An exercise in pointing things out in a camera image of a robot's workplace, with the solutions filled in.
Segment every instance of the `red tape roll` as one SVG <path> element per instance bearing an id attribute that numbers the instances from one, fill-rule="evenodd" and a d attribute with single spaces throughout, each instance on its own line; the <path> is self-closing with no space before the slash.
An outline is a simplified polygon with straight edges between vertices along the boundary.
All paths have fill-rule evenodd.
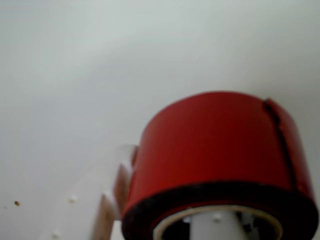
<path id="1" fill-rule="evenodd" d="M 137 151 L 122 231 L 126 240 L 152 239 L 166 216 L 221 204 L 268 212 L 282 239 L 314 235 L 318 212 L 299 135 L 271 100 L 210 92 L 158 113 Z"/>

